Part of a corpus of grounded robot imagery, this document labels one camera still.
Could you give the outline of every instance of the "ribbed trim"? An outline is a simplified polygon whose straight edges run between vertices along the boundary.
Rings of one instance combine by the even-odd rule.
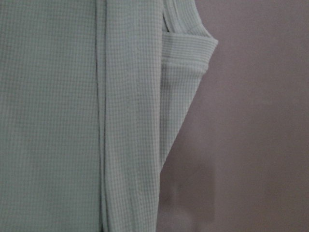
[[[172,58],[174,62],[199,62],[207,70],[217,44],[213,37],[162,31],[162,61]]]

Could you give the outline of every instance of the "folded sleeve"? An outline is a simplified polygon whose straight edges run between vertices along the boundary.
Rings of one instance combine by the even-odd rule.
[[[164,0],[160,89],[161,169],[218,44],[195,0]]]

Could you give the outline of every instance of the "shirt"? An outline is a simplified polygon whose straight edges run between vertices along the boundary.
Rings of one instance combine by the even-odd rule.
[[[217,44],[194,0],[2,0],[0,231],[155,232]]]

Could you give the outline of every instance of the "gray wall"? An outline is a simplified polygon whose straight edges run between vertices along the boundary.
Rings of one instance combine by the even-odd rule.
[[[158,232],[309,231],[309,1],[196,0],[219,41],[161,172]]]

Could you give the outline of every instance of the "garment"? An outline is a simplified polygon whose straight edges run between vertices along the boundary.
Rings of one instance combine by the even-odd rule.
[[[0,231],[155,232],[218,44],[194,0],[3,0]]]

